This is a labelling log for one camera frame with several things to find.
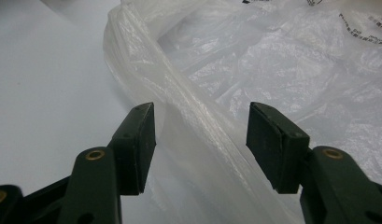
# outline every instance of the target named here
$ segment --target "crumpled plastic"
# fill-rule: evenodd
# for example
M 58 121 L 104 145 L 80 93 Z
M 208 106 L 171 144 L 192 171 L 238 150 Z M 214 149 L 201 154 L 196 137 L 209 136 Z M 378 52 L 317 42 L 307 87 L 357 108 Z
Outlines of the crumpled plastic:
M 251 101 L 382 183 L 381 0 L 123 1 L 104 50 L 134 104 L 155 103 L 150 219 L 125 220 L 303 223 L 298 197 L 275 194 L 245 147 Z

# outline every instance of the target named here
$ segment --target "white surface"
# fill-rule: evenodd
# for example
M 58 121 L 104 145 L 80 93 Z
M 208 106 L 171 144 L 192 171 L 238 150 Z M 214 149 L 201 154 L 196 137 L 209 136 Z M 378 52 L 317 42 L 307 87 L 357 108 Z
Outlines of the white surface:
M 0 185 L 27 195 L 106 146 L 133 105 L 103 53 L 119 0 L 0 1 Z

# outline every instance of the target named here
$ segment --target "translucent plastic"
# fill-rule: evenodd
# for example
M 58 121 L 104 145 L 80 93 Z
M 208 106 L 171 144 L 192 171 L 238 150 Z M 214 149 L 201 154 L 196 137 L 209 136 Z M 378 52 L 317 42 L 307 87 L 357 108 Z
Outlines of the translucent plastic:
M 245 146 L 251 101 L 295 120 L 312 146 L 348 151 L 382 183 L 382 44 L 347 29 L 360 25 L 348 13 L 359 7 L 157 2 L 112 9 L 104 42 L 127 95 L 156 106 L 150 223 L 303 222 L 299 198 L 275 194 Z M 381 20 L 373 9 L 366 19 Z

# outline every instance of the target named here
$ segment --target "plastic bag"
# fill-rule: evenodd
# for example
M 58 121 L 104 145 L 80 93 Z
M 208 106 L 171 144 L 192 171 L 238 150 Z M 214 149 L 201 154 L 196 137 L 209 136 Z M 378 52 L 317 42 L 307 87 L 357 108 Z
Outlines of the plastic bag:
M 211 16 L 215 2 L 160 39 L 170 62 L 238 122 L 249 102 L 272 105 L 311 147 L 349 152 L 382 183 L 382 1 L 253 2 Z
M 382 183 L 382 45 L 349 33 L 345 2 L 204 2 L 125 1 L 109 13 L 108 66 L 156 111 L 149 185 L 125 199 L 124 219 L 302 223 L 298 197 L 276 195 L 245 147 L 251 101 L 283 111 L 313 146 L 347 150 Z

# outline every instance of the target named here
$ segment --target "clear plastic bag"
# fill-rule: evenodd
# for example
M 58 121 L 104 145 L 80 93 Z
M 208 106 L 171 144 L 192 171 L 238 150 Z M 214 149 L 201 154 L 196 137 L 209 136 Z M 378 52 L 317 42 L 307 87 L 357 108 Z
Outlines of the clear plastic bag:
M 245 146 L 251 101 L 295 120 L 312 146 L 348 151 L 382 183 L 382 44 L 349 33 L 345 3 L 148 0 L 112 9 L 107 64 L 135 104 L 155 103 L 158 139 L 146 193 L 123 206 L 124 219 L 302 223 L 298 197 L 276 195 Z

